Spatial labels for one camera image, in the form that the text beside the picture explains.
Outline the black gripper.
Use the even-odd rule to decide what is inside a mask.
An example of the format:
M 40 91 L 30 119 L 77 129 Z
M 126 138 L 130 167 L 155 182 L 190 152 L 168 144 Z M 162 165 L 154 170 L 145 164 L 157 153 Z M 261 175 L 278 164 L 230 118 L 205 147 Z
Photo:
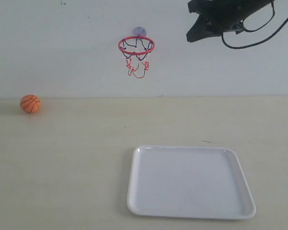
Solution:
M 191 0 L 190 13 L 199 14 L 198 19 L 186 33 L 189 43 L 206 38 L 220 37 L 233 25 L 240 23 L 261 8 L 274 4 L 272 0 Z

